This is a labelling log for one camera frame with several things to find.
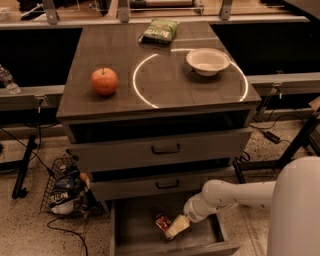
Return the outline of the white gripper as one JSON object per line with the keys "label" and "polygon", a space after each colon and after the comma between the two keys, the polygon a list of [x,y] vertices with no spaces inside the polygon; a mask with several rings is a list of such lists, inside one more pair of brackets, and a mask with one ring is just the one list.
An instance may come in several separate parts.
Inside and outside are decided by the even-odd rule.
{"label": "white gripper", "polygon": [[219,197],[209,197],[204,193],[198,193],[187,200],[184,205],[184,215],[178,215],[165,232],[165,237],[169,240],[175,238],[179,233],[190,226],[190,221],[199,223],[208,216],[221,211],[238,206],[234,200],[225,200]]}

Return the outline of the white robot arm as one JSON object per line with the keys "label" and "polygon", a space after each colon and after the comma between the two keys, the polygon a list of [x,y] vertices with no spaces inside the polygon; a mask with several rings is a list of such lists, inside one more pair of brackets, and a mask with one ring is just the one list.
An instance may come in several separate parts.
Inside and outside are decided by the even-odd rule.
{"label": "white robot arm", "polygon": [[320,157],[295,159],[270,182],[207,181],[165,235],[172,239],[235,204],[270,212],[267,256],[320,256]]}

